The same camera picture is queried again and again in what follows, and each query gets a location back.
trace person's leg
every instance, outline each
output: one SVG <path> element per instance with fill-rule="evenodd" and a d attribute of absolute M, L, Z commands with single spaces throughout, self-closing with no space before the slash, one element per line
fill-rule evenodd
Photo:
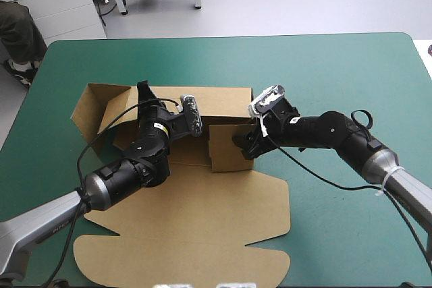
<path fill-rule="evenodd" d="M 47 51 L 27 7 L 0 2 L 0 39 L 16 63 L 40 61 Z"/>
<path fill-rule="evenodd" d="M 0 1 L 0 39 L 11 56 L 6 70 L 29 87 L 36 73 L 33 63 L 42 60 L 47 46 L 27 7 Z"/>

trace black strap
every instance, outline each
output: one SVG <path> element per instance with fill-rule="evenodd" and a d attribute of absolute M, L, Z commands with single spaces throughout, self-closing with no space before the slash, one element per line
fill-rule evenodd
<path fill-rule="evenodd" d="M 80 195 L 82 202 L 86 205 L 87 210 L 91 210 L 92 206 L 90 205 L 90 196 L 84 191 L 84 188 L 77 187 L 75 190 Z"/>
<path fill-rule="evenodd" d="M 140 163 L 141 165 L 144 165 L 145 170 L 151 174 L 151 178 L 146 181 L 142 172 L 140 172 L 140 170 L 137 170 L 136 166 L 134 165 L 134 168 L 135 168 L 137 174 L 139 174 L 139 176 L 140 176 L 140 180 L 141 180 L 143 187 L 146 187 L 150 181 L 152 181 L 154 178 L 156 178 L 157 169 L 156 169 L 155 165 L 152 164 L 152 162 L 149 162 L 149 161 L 141 159 L 141 158 L 136 158 L 133 156 L 125 156 L 124 158 L 128 159 L 129 161 L 134 161 L 136 163 Z"/>
<path fill-rule="evenodd" d="M 356 116 L 355 116 L 355 114 L 356 114 L 357 112 L 364 113 L 364 114 L 367 116 L 367 118 L 368 118 L 368 123 L 367 123 L 366 126 L 364 126 L 361 122 L 359 122 L 359 121 L 357 120 L 357 118 L 356 118 Z M 352 121 L 354 122 L 354 124 L 356 124 L 356 126 L 357 126 L 358 128 L 360 128 L 361 131 L 363 131 L 363 133 L 364 133 L 364 135 L 366 136 L 368 142 L 370 142 L 370 141 L 371 141 L 371 133 L 369 133 L 369 129 L 371 129 L 372 126 L 373 126 L 373 118 L 372 118 L 371 113 L 368 112 L 368 111 L 365 110 L 365 109 L 357 109 L 356 111 L 353 111 L 353 112 L 351 113 L 351 119 L 352 119 Z"/>

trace cardboard flap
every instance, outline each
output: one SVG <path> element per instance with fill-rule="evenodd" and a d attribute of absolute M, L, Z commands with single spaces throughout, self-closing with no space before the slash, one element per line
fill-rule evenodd
<path fill-rule="evenodd" d="M 161 185 L 144 188 L 88 220 L 130 237 L 250 244 L 290 229 L 288 185 L 256 171 L 212 173 L 171 164 Z"/>
<path fill-rule="evenodd" d="M 285 252 L 166 239 L 83 235 L 74 243 L 81 272 L 106 287 L 256 283 L 275 288 L 290 266 Z"/>
<path fill-rule="evenodd" d="M 210 125 L 209 156 L 212 171 L 251 170 L 253 160 L 243 157 L 242 149 L 232 141 L 233 136 L 251 132 L 255 125 Z"/>
<path fill-rule="evenodd" d="M 129 89 L 130 86 L 114 84 L 88 84 L 86 86 L 71 116 L 86 142 L 89 143 L 97 135 L 107 103 Z M 98 141 L 93 148 L 98 151 L 102 143 L 103 139 Z"/>

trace green tabletop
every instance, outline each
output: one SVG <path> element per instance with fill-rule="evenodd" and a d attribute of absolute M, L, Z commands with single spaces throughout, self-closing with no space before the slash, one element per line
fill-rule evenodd
<path fill-rule="evenodd" d="M 49 47 L 0 152 L 0 219 L 78 186 L 76 158 L 85 142 L 70 116 L 87 83 L 132 85 L 145 79 L 152 85 L 251 86 L 255 94 L 281 84 L 302 115 L 367 109 L 375 120 L 373 134 L 399 154 L 407 170 L 432 185 L 432 84 L 405 34 L 73 40 Z M 364 183 L 335 152 L 290 152 L 338 183 Z M 101 158 L 89 152 L 84 170 L 116 154 L 110 147 Z M 283 284 L 432 284 L 408 228 L 385 196 L 329 187 L 279 152 L 257 159 L 255 169 L 290 185 L 290 232 L 257 244 L 290 255 Z M 83 233 L 107 231 L 82 219 L 74 237 Z M 34 251 L 24 284 L 47 279 L 65 235 Z M 71 251 L 58 277 L 91 284 Z"/>

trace cardboard box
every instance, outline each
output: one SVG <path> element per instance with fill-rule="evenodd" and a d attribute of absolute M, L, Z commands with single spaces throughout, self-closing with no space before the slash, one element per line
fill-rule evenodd
<path fill-rule="evenodd" d="M 211 166 L 213 171 L 250 170 L 253 161 L 245 160 L 241 150 L 231 138 L 233 135 L 252 129 L 247 106 L 252 98 L 250 88 L 216 87 L 151 87 L 160 98 L 180 101 L 182 94 L 193 94 L 205 125 L 199 138 L 188 136 L 173 143 L 169 161 L 187 165 Z M 110 121 L 122 111 L 138 102 L 135 86 L 112 84 L 88 84 L 78 101 L 72 120 L 87 142 L 90 142 Z M 167 103 L 170 111 L 174 104 Z M 120 118 L 112 127 L 117 127 L 113 145 L 124 150 L 136 138 L 137 109 Z M 94 149 L 101 147 L 99 142 Z"/>
<path fill-rule="evenodd" d="M 278 286 L 290 265 L 288 255 L 245 246 L 290 229 L 287 183 L 251 170 L 252 161 L 232 143 L 235 133 L 252 127 L 246 109 L 251 89 L 151 88 L 157 96 L 174 100 L 193 94 L 205 133 L 173 143 L 171 176 L 164 183 L 85 216 L 119 236 L 79 237 L 74 242 L 78 267 L 90 280 L 109 287 L 186 283 L 214 288 L 229 282 Z M 137 101 L 136 87 L 89 84 L 72 119 L 90 141 Z M 126 148 L 136 135 L 136 113 L 114 125 L 114 145 L 119 148 Z"/>

